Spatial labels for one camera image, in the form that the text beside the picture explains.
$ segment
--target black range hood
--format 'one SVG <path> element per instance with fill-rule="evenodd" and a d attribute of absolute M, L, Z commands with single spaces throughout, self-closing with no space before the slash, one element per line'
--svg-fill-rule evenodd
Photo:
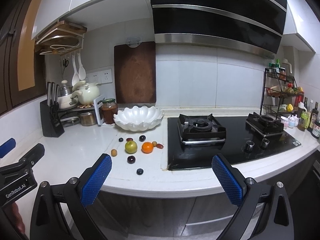
<path fill-rule="evenodd" d="M 151 0 L 156 43 L 225 47 L 274 58 L 287 0 Z"/>

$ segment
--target white fruit bowl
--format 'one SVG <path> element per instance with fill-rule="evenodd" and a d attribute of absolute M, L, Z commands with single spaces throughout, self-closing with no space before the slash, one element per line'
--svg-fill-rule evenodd
<path fill-rule="evenodd" d="M 160 124 L 163 116 L 164 111 L 161 108 L 134 106 L 132 109 L 126 107 L 124 111 L 118 111 L 118 114 L 115 114 L 113 119 L 116 125 L 124 130 L 142 132 Z"/>

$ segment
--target blue gripper pad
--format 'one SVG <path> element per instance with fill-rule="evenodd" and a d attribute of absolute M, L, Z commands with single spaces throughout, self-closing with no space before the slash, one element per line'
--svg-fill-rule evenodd
<path fill-rule="evenodd" d="M 99 158 L 92 168 L 94 168 L 97 164 L 97 168 L 92 171 L 91 176 L 84 184 L 81 190 L 81 203 L 84 207 L 87 205 L 93 204 L 94 200 L 96 199 L 104 181 L 106 180 L 107 176 L 109 175 L 111 168 L 112 168 L 112 160 L 111 157 L 107 154 L 105 156 L 101 156 L 103 158 Z"/>
<path fill-rule="evenodd" d="M 0 146 L 0 158 L 6 156 L 10 151 L 16 147 L 16 141 L 11 138 L 7 140 L 3 145 Z"/>
<path fill-rule="evenodd" d="M 240 207 L 243 197 L 245 195 L 246 185 L 244 184 L 243 188 L 243 184 L 242 186 L 239 184 L 239 179 L 236 179 L 230 171 L 230 169 L 234 168 L 231 167 L 231 165 L 227 162 L 227 160 L 224 157 L 223 159 L 224 161 L 218 155 L 215 155 L 212 158 L 212 170 L 214 174 L 217 176 L 223 190 L 226 192 L 231 204 Z"/>

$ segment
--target white ladle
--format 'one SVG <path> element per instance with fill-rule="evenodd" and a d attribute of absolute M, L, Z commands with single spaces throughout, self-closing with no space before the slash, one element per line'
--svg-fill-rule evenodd
<path fill-rule="evenodd" d="M 73 64 L 73 70 L 75 71 L 75 73 L 73 74 L 73 78 L 72 78 L 72 85 L 74 86 L 75 84 L 77 84 L 80 81 L 79 74 L 78 74 L 78 71 L 76 68 L 76 57 L 74 54 L 72 55 L 72 64 Z"/>
<path fill-rule="evenodd" d="M 85 69 L 81 63 L 80 52 L 78 52 L 78 62 L 79 62 L 79 78 L 80 78 L 80 80 L 84 80 L 86 77 L 86 72 L 85 72 Z"/>

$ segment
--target red date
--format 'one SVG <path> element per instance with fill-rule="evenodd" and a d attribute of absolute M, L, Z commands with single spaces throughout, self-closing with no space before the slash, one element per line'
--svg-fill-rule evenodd
<path fill-rule="evenodd" d="M 163 149 L 163 145 L 160 144 L 160 143 L 158 143 L 158 144 L 156 145 L 156 147 L 159 148 L 159 149 Z"/>

